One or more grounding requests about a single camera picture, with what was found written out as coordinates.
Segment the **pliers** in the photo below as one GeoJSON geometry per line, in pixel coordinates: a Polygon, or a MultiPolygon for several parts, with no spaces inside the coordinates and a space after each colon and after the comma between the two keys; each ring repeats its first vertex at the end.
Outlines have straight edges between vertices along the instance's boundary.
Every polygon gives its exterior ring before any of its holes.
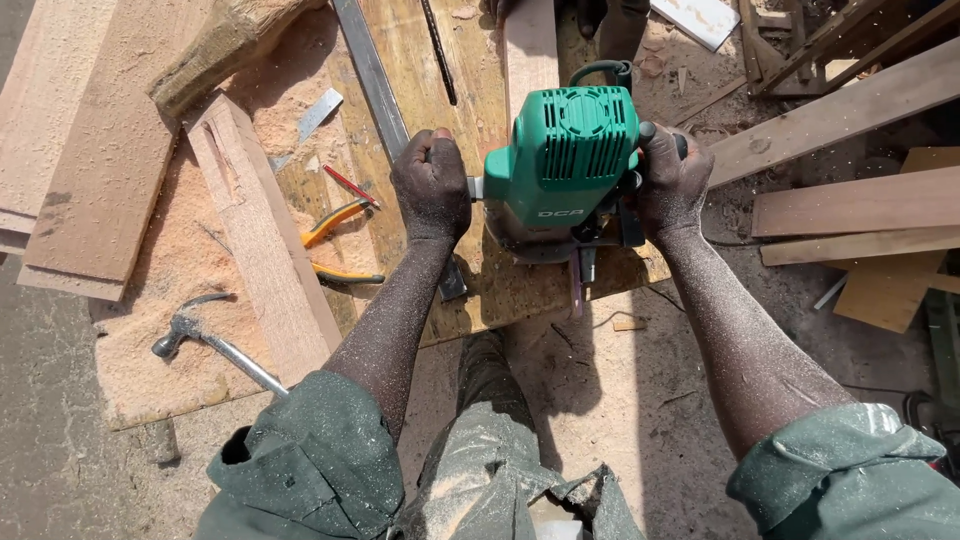
{"type": "MultiPolygon", "coordinates": [[[[366,199],[357,199],[352,203],[348,203],[339,207],[338,209],[333,210],[327,217],[320,220],[320,222],[317,223],[317,225],[315,225],[314,228],[309,232],[301,233],[300,243],[303,244],[304,248],[313,246],[318,241],[325,238],[328,234],[332,233],[338,225],[350,219],[350,217],[353,217],[354,215],[367,209],[370,204],[370,201],[366,199]]],[[[384,280],[386,280],[386,278],[380,276],[379,274],[352,274],[348,272],[341,272],[339,270],[321,266],[312,260],[310,261],[310,264],[313,265],[313,271],[317,274],[317,277],[320,278],[321,281],[325,282],[376,284],[383,283],[384,280]]]]}

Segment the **ground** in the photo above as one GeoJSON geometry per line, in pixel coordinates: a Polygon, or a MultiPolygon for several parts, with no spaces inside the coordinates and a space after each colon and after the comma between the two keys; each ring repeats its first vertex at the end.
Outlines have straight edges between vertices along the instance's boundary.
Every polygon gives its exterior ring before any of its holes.
{"type": "MultiPolygon", "coordinates": [[[[0,20],[3,79],[31,3],[0,4],[0,11],[12,13],[0,20]]],[[[671,35],[666,25],[657,24],[671,35]]],[[[667,60],[669,72],[676,66],[667,60]]],[[[719,69],[697,65],[703,64],[688,66],[688,92],[719,69]]],[[[731,72],[721,69],[720,74],[726,78],[731,72]]],[[[662,96],[671,90],[650,86],[650,91],[662,96]]],[[[732,99],[734,107],[746,103],[742,95],[732,99]]],[[[698,135],[737,129],[724,116],[730,110],[725,111],[691,119],[698,135]]],[[[930,137],[915,123],[900,124],[891,133],[909,134],[917,145],[930,137]]],[[[889,166],[883,161],[887,155],[876,148],[893,148],[897,155],[901,139],[887,132],[858,137],[718,189],[708,197],[705,233],[716,240],[744,238],[756,193],[889,166]]],[[[765,268],[756,247],[720,248],[720,253],[784,331],[839,381],[931,389],[922,318],[898,335],[829,309],[814,310],[816,299],[839,278],[837,271],[819,265],[765,268]]],[[[166,467],[149,464],[144,430],[110,432],[100,417],[95,335],[86,299],[13,285],[19,264],[19,258],[9,257],[0,267],[0,538],[189,537],[215,493],[204,474],[206,463],[234,429],[252,421],[269,396],[177,418],[182,459],[166,467]]],[[[654,287],[679,301],[671,282],[654,287]]],[[[591,303],[580,319],[558,313],[511,327],[507,344],[536,418],[545,465],[572,479],[607,461],[620,476],[637,521],[654,540],[756,536],[743,507],[724,495],[735,462],[716,423],[696,342],[674,305],[639,289],[591,303]],[[630,317],[644,319],[647,328],[612,330],[613,322],[630,317]]],[[[399,445],[409,494],[423,455],[453,413],[459,351],[459,342],[451,342],[418,357],[399,445]]],[[[899,407],[895,394],[853,392],[899,407]]]]}

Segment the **red pencil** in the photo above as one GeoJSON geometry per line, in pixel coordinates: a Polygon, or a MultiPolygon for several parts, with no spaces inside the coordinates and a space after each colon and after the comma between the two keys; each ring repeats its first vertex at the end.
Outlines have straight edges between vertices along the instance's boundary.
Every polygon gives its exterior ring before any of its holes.
{"type": "Polygon", "coordinates": [[[364,199],[367,199],[368,201],[370,201],[370,204],[374,205],[376,209],[380,209],[380,203],[377,203],[376,200],[373,199],[373,197],[371,197],[366,191],[364,191],[363,189],[360,189],[359,187],[354,185],[353,182],[344,178],[344,175],[333,170],[333,167],[331,167],[330,165],[324,164],[324,171],[329,173],[330,176],[332,176],[333,178],[339,180],[342,184],[352,189],[353,192],[356,193],[357,195],[360,195],[364,199]]]}

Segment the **dca logo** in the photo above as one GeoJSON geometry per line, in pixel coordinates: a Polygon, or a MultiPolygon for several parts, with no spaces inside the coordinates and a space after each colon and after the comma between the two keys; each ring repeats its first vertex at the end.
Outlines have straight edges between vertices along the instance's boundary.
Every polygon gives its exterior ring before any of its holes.
{"type": "Polygon", "coordinates": [[[537,212],[537,217],[551,217],[551,216],[555,216],[555,215],[556,215],[556,216],[577,215],[577,214],[580,214],[580,213],[584,213],[584,211],[581,210],[581,209],[580,209],[580,210],[557,210],[557,211],[555,211],[555,212],[543,211],[543,212],[537,212]]]}

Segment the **hand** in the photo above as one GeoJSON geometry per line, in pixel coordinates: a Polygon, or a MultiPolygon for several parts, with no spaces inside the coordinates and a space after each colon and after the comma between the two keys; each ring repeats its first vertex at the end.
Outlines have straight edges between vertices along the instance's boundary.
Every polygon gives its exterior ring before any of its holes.
{"type": "Polygon", "coordinates": [[[407,240],[452,240],[470,226],[470,194],[460,149],[447,128],[410,140],[390,173],[407,240]],[[426,153],[430,151],[430,162],[426,153]]]}
{"type": "Polygon", "coordinates": [[[664,233],[678,229],[700,231],[700,210],[707,198],[713,153],[690,134],[657,125],[657,134],[643,149],[650,164],[637,194],[636,210],[643,231],[659,244],[664,233]],[[673,134],[686,138],[686,159],[680,160],[673,134]]]}
{"type": "MultiPolygon", "coordinates": [[[[600,21],[607,15],[607,0],[553,0],[555,13],[560,13],[565,2],[577,3],[577,27],[584,39],[593,39],[600,21]]],[[[490,13],[503,20],[523,0],[490,0],[490,13]]]]}

